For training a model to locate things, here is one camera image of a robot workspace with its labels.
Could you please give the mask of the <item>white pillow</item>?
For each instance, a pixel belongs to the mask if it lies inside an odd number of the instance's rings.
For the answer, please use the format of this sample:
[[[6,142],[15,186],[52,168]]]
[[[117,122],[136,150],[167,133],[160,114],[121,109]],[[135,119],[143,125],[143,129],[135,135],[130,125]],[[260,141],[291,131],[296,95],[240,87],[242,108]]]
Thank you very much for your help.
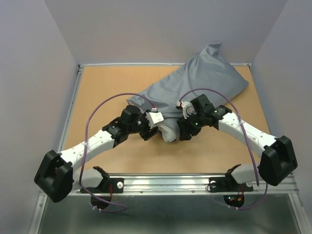
[[[177,119],[165,119],[162,123],[157,124],[157,127],[161,132],[161,136],[164,142],[171,143],[178,140],[180,136],[180,130],[177,124]]]

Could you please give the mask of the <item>grey pillowcase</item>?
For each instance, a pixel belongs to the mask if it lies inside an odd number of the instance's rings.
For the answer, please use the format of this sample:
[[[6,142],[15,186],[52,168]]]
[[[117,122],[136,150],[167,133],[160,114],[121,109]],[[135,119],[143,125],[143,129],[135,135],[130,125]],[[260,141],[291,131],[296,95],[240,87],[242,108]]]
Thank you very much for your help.
[[[184,100],[191,100],[205,94],[214,106],[226,104],[227,99],[236,97],[249,83],[220,55],[220,47],[219,42],[207,45],[177,70],[141,91],[139,96],[128,98],[128,104],[142,112],[155,104],[164,120],[178,120],[183,116],[176,108],[183,95],[186,95]]]

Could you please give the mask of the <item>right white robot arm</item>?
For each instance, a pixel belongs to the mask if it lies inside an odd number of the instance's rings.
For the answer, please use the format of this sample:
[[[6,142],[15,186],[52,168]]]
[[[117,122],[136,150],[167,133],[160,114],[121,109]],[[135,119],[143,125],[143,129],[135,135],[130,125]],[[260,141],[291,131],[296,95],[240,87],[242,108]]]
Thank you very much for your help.
[[[242,184],[262,180],[269,185],[279,185],[298,166],[292,141],[286,137],[269,135],[240,120],[238,114],[224,105],[214,107],[205,94],[191,101],[179,100],[177,109],[183,116],[177,121],[180,141],[191,140],[203,127],[209,126],[226,133],[255,153],[260,163],[238,164],[230,168],[221,181],[211,185],[211,191],[222,188],[235,191]]]

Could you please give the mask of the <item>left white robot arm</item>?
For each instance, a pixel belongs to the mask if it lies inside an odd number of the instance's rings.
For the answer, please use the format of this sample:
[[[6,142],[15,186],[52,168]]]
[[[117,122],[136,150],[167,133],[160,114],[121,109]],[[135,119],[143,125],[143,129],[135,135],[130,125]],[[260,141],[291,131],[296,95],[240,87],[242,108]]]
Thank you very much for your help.
[[[142,139],[149,140],[163,121],[164,117],[157,108],[142,113],[138,107],[128,105],[119,117],[86,141],[61,152],[47,152],[34,182],[53,202],[59,202],[70,192],[83,187],[104,192],[108,188],[109,175],[100,167],[86,171],[85,163],[123,143],[131,134],[139,134]]]

